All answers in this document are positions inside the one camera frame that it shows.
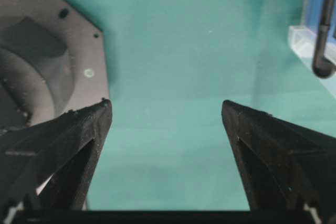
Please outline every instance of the screw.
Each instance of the screw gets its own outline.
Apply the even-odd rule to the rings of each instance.
[[[84,70],[84,75],[87,78],[92,78],[95,75],[95,71],[92,68],[88,68],[88,69]]]

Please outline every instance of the green fabric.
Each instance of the green fabric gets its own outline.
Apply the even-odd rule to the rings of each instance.
[[[68,1],[104,31],[113,102],[92,209],[248,209],[225,99],[336,135],[335,100],[287,44],[303,0]]]

